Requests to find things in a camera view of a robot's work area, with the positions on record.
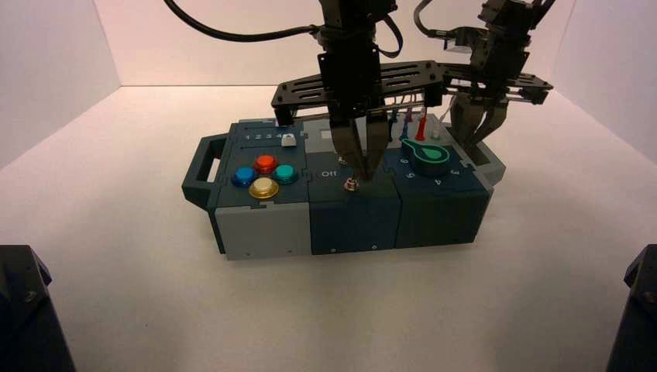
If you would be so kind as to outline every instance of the control box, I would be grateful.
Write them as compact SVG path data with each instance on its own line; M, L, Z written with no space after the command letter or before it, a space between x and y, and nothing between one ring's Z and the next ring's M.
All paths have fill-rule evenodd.
M207 211L229 260L471 243L505 166L484 143L469 157L434 115L421 140L408 136L421 128L417 115L397 122L373 180L347 191L351 170L327 119L242 120L201 140L185 198ZM365 133L364 120L358 127Z

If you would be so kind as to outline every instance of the screw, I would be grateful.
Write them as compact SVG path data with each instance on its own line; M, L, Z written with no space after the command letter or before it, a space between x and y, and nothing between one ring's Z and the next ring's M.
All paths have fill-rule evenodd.
M359 185L358 185L358 180L355 179L354 177L349 177L347 178L347 181L345 181L345 184L343 185L345 190L355 192L358 191Z
M643 292L643 298L651 305L657 305L657 292Z
M25 293L25 298L23 301L25 301L26 304L29 304L30 302L34 301L36 298L36 292L35 291L29 291Z

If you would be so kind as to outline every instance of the blue button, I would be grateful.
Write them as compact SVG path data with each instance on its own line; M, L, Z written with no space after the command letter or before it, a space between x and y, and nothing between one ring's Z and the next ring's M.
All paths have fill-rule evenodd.
M237 168L235 174L232 176L232 184L238 188L248 188L251 182L256 179L258 175L251 167Z
M273 172L273 179L279 184L291 184L299 178L297 171L291 165L283 164L276 167Z

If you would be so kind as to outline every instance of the carrying handle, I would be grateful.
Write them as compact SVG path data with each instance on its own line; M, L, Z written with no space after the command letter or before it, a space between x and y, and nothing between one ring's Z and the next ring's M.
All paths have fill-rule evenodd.
M221 160L227 141L227 134L202 138L187 169L183 181L185 199L204 210L210 208L208 202L212 192L218 191L218 185L214 182L216 180L207 181L212 168L212 161L214 159Z

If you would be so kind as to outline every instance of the white enclosure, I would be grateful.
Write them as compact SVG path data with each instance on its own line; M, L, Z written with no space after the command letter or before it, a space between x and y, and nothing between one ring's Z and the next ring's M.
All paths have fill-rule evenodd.
M278 84L316 74L322 48L310 36L265 43L229 43L200 34L182 23L162 0L95 0L116 68L124 85ZM401 0L392 17L404 34L398 60L467 62L467 55L442 52L442 41L424 37L413 23L416 1ZM574 0L558 0L529 48L527 66L549 77ZM259 33L310 23L322 24L317 0L179 0L186 12L209 26L236 33ZM482 0L438 1L423 13L434 28L480 26ZM377 40L391 50L397 44L381 23Z
M483 1L422 18L483 26ZM392 14L396 60L467 62L418 2ZM235 33L322 23L317 0L177 3ZM486 140L507 173L474 243L235 262L181 182L200 138L318 73L315 40L214 40L162 0L1 0L0 245L49 267L79 370L603 370L625 268L657 243L655 15L556 0L525 68L555 90Z
M92 0L0 2L0 168L118 87Z

